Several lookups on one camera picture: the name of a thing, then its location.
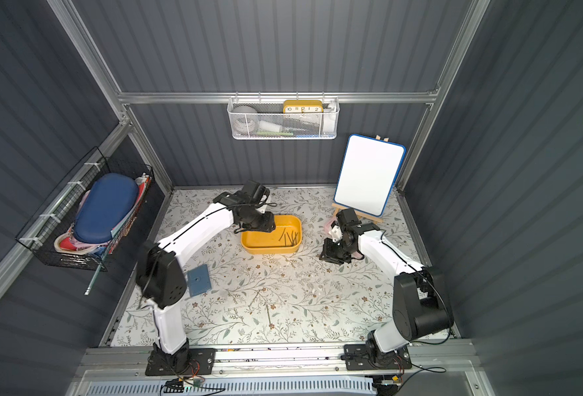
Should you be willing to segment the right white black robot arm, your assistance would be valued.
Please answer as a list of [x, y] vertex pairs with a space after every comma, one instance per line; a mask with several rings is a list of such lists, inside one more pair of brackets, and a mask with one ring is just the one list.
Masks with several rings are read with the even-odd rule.
[[372, 331], [369, 343], [375, 351], [387, 354], [430, 334], [454, 326], [445, 276], [407, 256], [385, 237], [376, 224], [327, 226], [320, 260], [346, 264], [368, 259], [388, 276], [393, 284], [392, 320]]

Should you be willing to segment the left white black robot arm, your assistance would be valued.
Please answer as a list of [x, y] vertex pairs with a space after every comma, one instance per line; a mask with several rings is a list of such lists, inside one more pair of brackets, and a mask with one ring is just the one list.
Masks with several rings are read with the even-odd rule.
[[156, 346], [174, 355], [188, 343], [181, 317], [181, 301], [188, 288], [189, 259], [220, 232], [238, 226], [240, 232], [271, 233], [274, 214], [265, 209], [270, 190], [248, 182], [240, 191], [215, 197], [202, 214], [158, 242], [146, 241], [138, 257], [136, 284], [151, 309]]

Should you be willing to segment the pink pencil case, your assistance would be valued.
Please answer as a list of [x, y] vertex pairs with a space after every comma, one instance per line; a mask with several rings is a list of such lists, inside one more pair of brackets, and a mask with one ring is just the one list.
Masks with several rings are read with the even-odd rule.
[[337, 224], [337, 219], [335, 217], [332, 217], [324, 224], [324, 232], [330, 235], [331, 229], [333, 228], [334, 224]]

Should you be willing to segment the yellow plastic storage box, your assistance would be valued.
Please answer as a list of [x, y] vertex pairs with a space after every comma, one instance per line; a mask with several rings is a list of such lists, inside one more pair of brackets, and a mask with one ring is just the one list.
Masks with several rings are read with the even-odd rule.
[[[241, 236], [243, 248], [250, 254], [291, 254], [298, 251], [302, 242], [301, 220], [289, 214], [277, 214], [274, 216], [276, 229], [271, 233], [245, 232]], [[286, 247], [284, 240], [278, 242], [283, 229], [293, 229], [297, 232], [296, 245]]]

